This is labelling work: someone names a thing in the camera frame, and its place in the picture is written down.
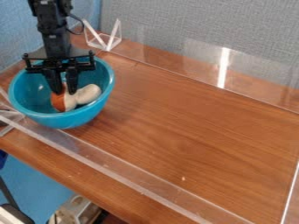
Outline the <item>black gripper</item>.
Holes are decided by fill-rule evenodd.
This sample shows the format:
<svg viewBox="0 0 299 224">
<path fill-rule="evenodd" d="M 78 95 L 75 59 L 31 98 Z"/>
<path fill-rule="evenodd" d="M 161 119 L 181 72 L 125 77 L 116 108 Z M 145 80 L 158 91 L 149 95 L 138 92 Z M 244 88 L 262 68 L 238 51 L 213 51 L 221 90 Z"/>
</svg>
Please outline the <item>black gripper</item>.
<svg viewBox="0 0 299 224">
<path fill-rule="evenodd" d="M 43 47 L 22 55 L 25 70 L 30 74 L 42 72 L 50 91 L 58 95 L 62 90 L 61 76 L 65 72 L 67 92 L 77 92 L 79 71 L 93 70 L 94 53 L 90 50 L 77 48 L 70 43 L 70 35 L 62 33 L 46 33 L 41 35 Z"/>
</svg>

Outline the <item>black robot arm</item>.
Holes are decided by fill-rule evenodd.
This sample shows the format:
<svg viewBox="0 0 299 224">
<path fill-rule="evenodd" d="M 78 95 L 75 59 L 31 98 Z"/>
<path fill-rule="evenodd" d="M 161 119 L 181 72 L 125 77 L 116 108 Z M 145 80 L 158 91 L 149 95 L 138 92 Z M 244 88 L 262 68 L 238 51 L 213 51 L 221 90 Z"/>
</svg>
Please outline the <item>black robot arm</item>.
<svg viewBox="0 0 299 224">
<path fill-rule="evenodd" d="M 31 15 L 37 17 L 37 31 L 42 48 L 25 53 L 22 60 L 29 74 L 41 74 L 50 91 L 57 95 L 62 88 L 73 95 L 77 92 L 79 72 L 95 69 L 94 53 L 70 43 L 66 17 L 82 20 L 71 13 L 70 0 L 27 0 Z"/>
</svg>

